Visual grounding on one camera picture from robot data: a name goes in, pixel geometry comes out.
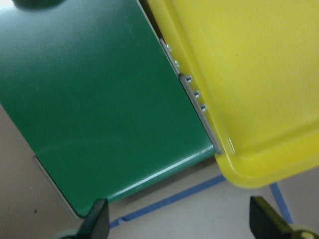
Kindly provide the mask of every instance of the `green board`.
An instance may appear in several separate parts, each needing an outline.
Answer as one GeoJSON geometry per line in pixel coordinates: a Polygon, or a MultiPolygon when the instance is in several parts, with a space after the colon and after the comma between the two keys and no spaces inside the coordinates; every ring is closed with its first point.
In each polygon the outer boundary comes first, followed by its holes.
{"type": "Polygon", "coordinates": [[[11,4],[0,22],[0,102],[80,216],[214,154],[135,0],[11,4]]]}

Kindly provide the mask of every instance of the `blue painter's tape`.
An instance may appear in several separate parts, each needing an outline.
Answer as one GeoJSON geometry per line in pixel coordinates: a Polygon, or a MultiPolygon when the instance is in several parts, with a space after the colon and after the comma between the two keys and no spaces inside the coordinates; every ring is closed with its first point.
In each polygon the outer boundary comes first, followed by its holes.
{"type": "Polygon", "coordinates": [[[146,207],[141,208],[141,209],[139,209],[139,210],[137,210],[135,212],[127,214],[126,216],[123,216],[123,217],[121,217],[119,219],[114,220],[113,222],[110,223],[110,228],[114,228],[114,227],[119,226],[120,225],[120,221],[122,221],[122,220],[125,221],[125,222],[131,221],[131,220],[133,220],[135,218],[141,217],[141,216],[143,216],[143,215],[145,215],[147,213],[150,213],[150,212],[155,211],[155,210],[157,210],[159,208],[162,208],[164,206],[167,206],[169,204],[177,202],[177,201],[179,201],[179,200],[181,200],[183,198],[191,196],[191,195],[193,195],[195,193],[198,193],[198,192],[200,192],[202,190],[205,190],[205,189],[207,189],[209,187],[215,186],[215,185],[217,185],[217,184],[219,184],[221,182],[224,182],[225,180],[226,179],[225,179],[225,177],[223,175],[219,175],[219,176],[214,177],[212,179],[209,179],[209,180],[207,180],[205,182],[197,184],[194,187],[188,188],[188,189],[186,189],[186,190],[184,190],[184,191],[182,191],[180,193],[174,194],[174,195],[172,195],[172,196],[170,196],[168,198],[160,200],[160,201],[158,201],[156,203],[153,203],[153,204],[151,204],[149,206],[146,206],[146,207]]]}
{"type": "Polygon", "coordinates": [[[290,212],[289,212],[289,209],[286,205],[286,202],[284,200],[284,197],[279,189],[279,186],[277,183],[273,183],[270,185],[270,189],[274,195],[274,198],[276,200],[276,203],[279,207],[279,210],[280,210],[280,213],[281,215],[283,216],[284,220],[286,221],[286,223],[288,224],[292,224],[294,223],[293,222],[293,219],[290,215],[290,212]]]}

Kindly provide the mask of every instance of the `yellow plastic tray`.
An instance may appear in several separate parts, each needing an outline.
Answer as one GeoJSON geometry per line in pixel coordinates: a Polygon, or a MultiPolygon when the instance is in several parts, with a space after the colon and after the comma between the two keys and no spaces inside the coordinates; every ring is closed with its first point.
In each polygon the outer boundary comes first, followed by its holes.
{"type": "Polygon", "coordinates": [[[229,181],[260,187],[319,165],[319,1],[148,3],[207,105],[229,181]]]}

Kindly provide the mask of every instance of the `metal bracket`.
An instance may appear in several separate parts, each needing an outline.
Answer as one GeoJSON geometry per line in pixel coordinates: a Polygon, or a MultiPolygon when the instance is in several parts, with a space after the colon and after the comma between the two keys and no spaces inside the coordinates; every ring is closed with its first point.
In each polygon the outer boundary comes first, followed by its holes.
{"type": "Polygon", "coordinates": [[[218,142],[213,130],[211,129],[210,124],[208,123],[206,116],[204,115],[204,111],[206,111],[206,106],[200,105],[198,103],[197,98],[196,98],[197,94],[195,94],[193,92],[193,90],[191,89],[187,77],[183,74],[180,74],[178,76],[178,78],[179,78],[180,83],[183,85],[190,102],[193,104],[193,107],[194,107],[201,123],[203,124],[204,129],[206,130],[208,137],[216,150],[216,153],[221,154],[222,149],[219,145],[219,142],[218,142]]]}
{"type": "Polygon", "coordinates": [[[204,115],[204,112],[207,110],[207,107],[205,104],[199,105],[199,103],[196,99],[199,97],[199,92],[198,91],[193,92],[193,90],[191,89],[191,87],[189,85],[189,83],[192,81],[191,76],[189,75],[186,77],[184,74],[182,74],[179,71],[179,64],[177,61],[174,60],[173,56],[171,55],[170,46],[168,46],[162,38],[159,39],[159,42],[160,42],[160,45],[162,46],[162,48],[163,48],[163,50],[168,58],[168,61],[170,62],[176,75],[178,76],[179,81],[181,82],[182,86],[184,87],[184,90],[186,91],[190,102],[192,103],[201,123],[203,124],[204,129],[206,130],[208,137],[216,150],[216,153],[221,154],[222,153],[221,146],[220,146],[212,128],[210,127],[206,116],[204,115]]]}

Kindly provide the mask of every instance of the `gray surface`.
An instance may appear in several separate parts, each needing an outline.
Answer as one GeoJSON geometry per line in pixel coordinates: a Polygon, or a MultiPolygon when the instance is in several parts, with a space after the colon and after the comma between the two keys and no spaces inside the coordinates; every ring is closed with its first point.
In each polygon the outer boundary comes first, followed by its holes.
{"type": "MultiPolygon", "coordinates": [[[[34,153],[0,107],[0,238],[51,239],[76,229],[76,220],[34,153]]],[[[110,205],[111,221],[192,187],[220,171],[209,159],[110,205]]],[[[319,168],[279,183],[293,220],[319,231],[319,168]]],[[[276,210],[269,187],[244,190],[228,182],[153,211],[110,230],[111,239],[253,238],[248,228],[251,195],[262,195],[276,210]]]]}

